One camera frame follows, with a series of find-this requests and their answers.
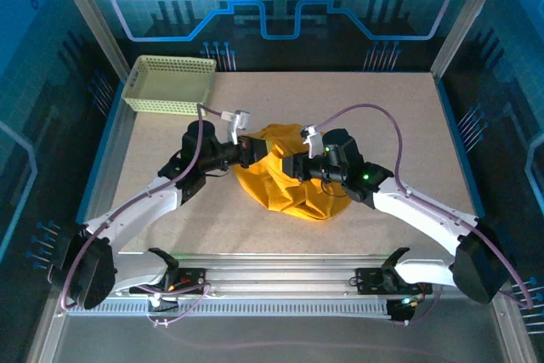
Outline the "orange t-shirt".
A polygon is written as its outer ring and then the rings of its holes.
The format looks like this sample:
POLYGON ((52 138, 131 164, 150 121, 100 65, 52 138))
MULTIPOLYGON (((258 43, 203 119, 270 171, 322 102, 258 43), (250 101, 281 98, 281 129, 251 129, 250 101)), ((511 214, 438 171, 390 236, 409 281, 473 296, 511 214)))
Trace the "orange t-shirt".
POLYGON ((235 166, 234 174, 244 191, 267 210, 326 221, 347 209, 352 200, 338 183, 324 184, 316 179, 300 182, 282 172, 283 158, 308 151, 300 130, 299 124, 270 124, 253 133, 253 138, 267 142, 269 153, 247 169, 235 166))

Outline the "pale green plastic basket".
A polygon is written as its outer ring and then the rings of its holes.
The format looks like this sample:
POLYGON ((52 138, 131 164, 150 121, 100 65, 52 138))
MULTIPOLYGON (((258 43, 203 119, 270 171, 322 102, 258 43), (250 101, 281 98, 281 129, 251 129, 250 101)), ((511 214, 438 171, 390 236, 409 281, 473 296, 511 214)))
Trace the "pale green plastic basket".
POLYGON ((135 112, 196 116, 209 100, 216 68, 212 59, 140 55, 122 98, 135 112))

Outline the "black controller box with LED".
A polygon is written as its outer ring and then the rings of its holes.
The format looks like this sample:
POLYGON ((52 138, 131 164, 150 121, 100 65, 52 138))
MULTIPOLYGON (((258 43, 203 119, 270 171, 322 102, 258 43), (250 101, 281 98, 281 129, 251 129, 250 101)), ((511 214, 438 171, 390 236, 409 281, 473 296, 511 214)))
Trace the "black controller box with LED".
POLYGON ((387 313, 394 324, 405 326, 414 317, 418 304, 415 298, 391 299, 387 301, 387 313))

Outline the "grey metal tray panel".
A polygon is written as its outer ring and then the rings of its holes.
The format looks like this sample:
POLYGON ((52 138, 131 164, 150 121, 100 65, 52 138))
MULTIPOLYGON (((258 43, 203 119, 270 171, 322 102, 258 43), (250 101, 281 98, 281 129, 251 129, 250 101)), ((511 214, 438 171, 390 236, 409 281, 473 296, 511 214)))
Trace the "grey metal tray panel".
POLYGON ((518 309, 445 293, 409 326, 359 317, 76 316, 46 309, 25 363, 544 363, 518 309))

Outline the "aluminium mounting rail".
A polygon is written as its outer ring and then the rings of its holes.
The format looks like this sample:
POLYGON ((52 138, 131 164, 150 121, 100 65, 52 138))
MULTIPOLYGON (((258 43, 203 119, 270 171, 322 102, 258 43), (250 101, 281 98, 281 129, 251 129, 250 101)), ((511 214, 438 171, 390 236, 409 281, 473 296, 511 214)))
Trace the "aluminium mounting rail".
MULTIPOLYGON (((339 254, 177 254, 179 268, 206 270, 206 284, 221 296, 337 297, 359 295, 349 285, 358 268, 381 268, 385 257, 339 254)), ((405 295, 360 295, 400 298, 405 295)))

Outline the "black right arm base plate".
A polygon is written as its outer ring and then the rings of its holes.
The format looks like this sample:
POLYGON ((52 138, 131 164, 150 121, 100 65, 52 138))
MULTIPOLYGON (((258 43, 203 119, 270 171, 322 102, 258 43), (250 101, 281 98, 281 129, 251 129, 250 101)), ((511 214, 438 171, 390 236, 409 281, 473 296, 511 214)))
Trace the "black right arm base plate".
POLYGON ((359 295, 423 295, 432 294, 429 284, 405 282, 394 270, 381 268, 358 268, 349 279, 349 285, 359 295))

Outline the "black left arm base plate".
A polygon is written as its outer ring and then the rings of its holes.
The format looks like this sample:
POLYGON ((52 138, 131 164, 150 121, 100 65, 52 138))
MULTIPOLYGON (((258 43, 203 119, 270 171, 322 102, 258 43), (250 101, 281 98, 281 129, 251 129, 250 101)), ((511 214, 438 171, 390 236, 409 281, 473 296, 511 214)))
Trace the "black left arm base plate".
POLYGON ((201 268, 177 268, 167 272, 156 284, 143 284, 128 289, 131 295, 181 295, 203 294, 206 270, 201 268))

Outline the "aluminium frame post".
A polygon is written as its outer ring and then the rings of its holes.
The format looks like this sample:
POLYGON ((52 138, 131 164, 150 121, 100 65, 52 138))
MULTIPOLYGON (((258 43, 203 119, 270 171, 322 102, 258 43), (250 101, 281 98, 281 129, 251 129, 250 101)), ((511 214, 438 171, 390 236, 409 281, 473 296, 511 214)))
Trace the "aluminium frame post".
POLYGON ((463 4, 448 36, 431 65, 430 72, 436 83, 442 79, 447 71, 451 61, 456 56, 462 42, 465 40, 469 30, 473 26, 474 21, 479 17, 486 1, 487 0, 466 0, 463 4))
POLYGON ((130 67, 94 0, 73 0, 118 78, 126 82, 130 67))

